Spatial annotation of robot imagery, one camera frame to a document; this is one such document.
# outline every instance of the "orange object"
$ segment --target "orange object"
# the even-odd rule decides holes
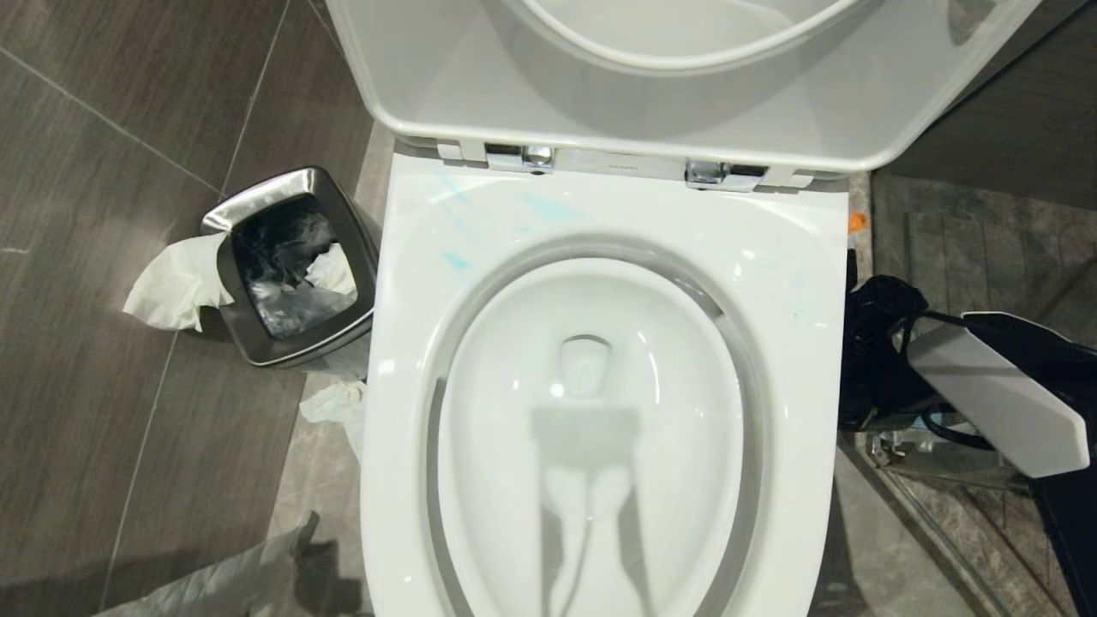
[[[849,233],[856,234],[869,226],[869,216],[863,212],[849,213]]]

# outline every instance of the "stainless steel trash can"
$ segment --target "stainless steel trash can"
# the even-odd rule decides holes
[[[220,313],[248,362],[305,370],[357,362],[364,377],[381,228],[331,176],[306,167],[240,191],[202,220],[203,234],[220,232],[227,237],[217,270],[234,299]],[[353,293],[306,280],[309,266],[336,244]]]

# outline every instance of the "white toilet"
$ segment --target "white toilet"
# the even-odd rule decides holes
[[[1038,0],[329,4],[404,139],[362,447],[377,615],[806,614],[845,175]]]

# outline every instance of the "white tissue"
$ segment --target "white tissue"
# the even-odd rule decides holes
[[[343,293],[358,299],[358,288],[354,287],[354,274],[350,271],[347,254],[342,245],[332,243],[327,253],[320,255],[308,267],[305,280],[314,287]]]
[[[137,278],[122,311],[160,329],[202,332],[199,307],[233,302],[217,273],[225,234],[178,242],[156,256]]]
[[[358,464],[362,464],[362,434],[365,429],[365,384],[343,381],[320,390],[302,401],[301,415],[310,423],[341,424],[350,440]]]

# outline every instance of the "toilet seat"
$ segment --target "toilet seat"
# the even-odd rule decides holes
[[[375,610],[491,614],[461,564],[467,546],[483,538],[453,541],[460,527],[452,504],[441,502],[454,479],[430,472],[445,469],[438,441],[453,439],[440,435],[440,419],[431,426],[431,410],[444,406],[440,385],[452,358],[500,290],[561,259],[588,256],[627,261],[661,282],[679,279],[672,291],[693,294],[695,311],[722,314],[730,382],[738,378],[743,396],[740,485],[724,554],[706,571],[706,587],[686,594],[682,613],[667,613],[667,604],[655,614],[690,615],[687,604],[698,597],[725,615],[805,613],[830,496],[846,207],[840,191],[733,195],[595,173],[534,178],[397,154],[362,461]],[[434,546],[442,537],[457,553],[449,560]]]

